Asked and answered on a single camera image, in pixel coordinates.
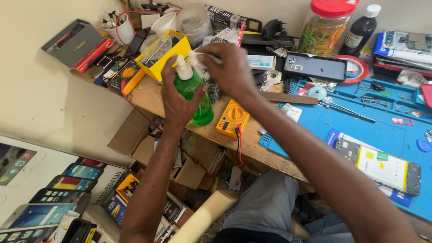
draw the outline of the green spray bottle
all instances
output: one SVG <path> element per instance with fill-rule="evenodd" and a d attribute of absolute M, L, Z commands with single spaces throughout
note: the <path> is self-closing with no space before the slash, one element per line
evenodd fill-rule
<path fill-rule="evenodd" d="M 184 61 L 182 55 L 177 57 L 177 63 L 177 77 L 175 78 L 174 85 L 177 91 L 186 100 L 191 100 L 197 88 L 206 83 L 204 79 L 192 69 L 191 65 Z M 206 126 L 211 123 L 213 117 L 214 112 L 212 104 L 210 102 L 209 93 L 206 91 L 197 111 L 192 117 L 192 122 L 198 126 Z"/>

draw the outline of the orange multimeter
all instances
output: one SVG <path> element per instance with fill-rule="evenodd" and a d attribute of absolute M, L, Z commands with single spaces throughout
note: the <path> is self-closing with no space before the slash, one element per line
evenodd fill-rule
<path fill-rule="evenodd" d="M 231 99 L 216 126 L 216 130 L 230 137 L 237 138 L 235 134 L 237 124 L 240 125 L 243 132 L 250 116 L 235 100 Z"/>
<path fill-rule="evenodd" d="M 121 81 L 124 80 L 126 85 L 123 89 L 123 93 L 128 95 L 133 88 L 141 81 L 145 76 L 144 70 L 134 61 L 129 61 L 116 76 L 108 83 L 108 87 L 112 88 L 115 92 L 121 94 Z"/>

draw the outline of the red tape roll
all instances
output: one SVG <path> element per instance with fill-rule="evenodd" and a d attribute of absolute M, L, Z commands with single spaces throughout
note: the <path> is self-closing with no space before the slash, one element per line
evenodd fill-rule
<path fill-rule="evenodd" d="M 344 84 L 360 83 L 363 79 L 366 78 L 366 76 L 369 73 L 368 65 L 366 65 L 366 63 L 363 62 L 363 60 L 360 58 L 356 58 L 356 57 L 348 56 L 348 55 L 339 55 L 339 56 L 335 56 L 333 58 L 350 61 L 354 64 L 357 64 L 362 69 L 362 72 L 359 76 L 357 76 L 355 78 L 345 79 L 345 81 L 342 82 Z"/>

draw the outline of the wooden workbench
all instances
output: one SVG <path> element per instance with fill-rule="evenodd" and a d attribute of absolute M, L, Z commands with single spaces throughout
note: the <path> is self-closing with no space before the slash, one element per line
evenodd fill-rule
<path fill-rule="evenodd" d="M 94 82 L 94 79 L 91 78 L 87 72 L 80 73 L 76 70 L 71 70 L 70 72 L 74 76 L 77 76 L 89 83 Z M 161 90 L 162 85 L 160 85 L 150 76 L 146 75 L 129 94 L 129 99 L 135 105 L 141 108 L 144 108 L 156 115 L 165 116 L 161 97 Z M 272 89 L 273 92 L 282 92 L 282 90 L 283 84 L 275 85 Z M 213 105 L 215 116 L 213 121 L 209 125 L 204 127 L 188 125 L 186 128 L 222 146 L 225 146 L 234 151 L 237 150 L 236 139 L 216 131 L 216 125 L 229 101 L 230 98 L 227 96 L 221 95 L 219 97 L 219 101 Z M 307 182 L 306 178 L 303 176 L 297 166 L 289 160 L 289 158 L 272 152 L 258 144 L 258 141 L 261 137 L 261 133 L 258 132 L 258 129 L 260 127 L 261 125 L 253 117 L 249 119 L 248 124 L 246 125 L 246 129 L 242 133 L 242 155 L 251 157 L 278 171 L 284 172 L 296 179 Z"/>

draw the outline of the jeans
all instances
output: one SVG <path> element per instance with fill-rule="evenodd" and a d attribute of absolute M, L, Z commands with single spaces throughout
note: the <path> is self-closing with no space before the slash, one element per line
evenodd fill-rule
<path fill-rule="evenodd" d="M 267 170 L 244 192 L 221 229 L 276 233 L 291 243 L 302 242 L 290 233 L 291 213 L 298 190 L 294 178 L 273 169 Z M 305 228 L 311 233 L 311 237 L 303 241 L 305 243 L 355 242 L 336 214 L 307 224 Z"/>

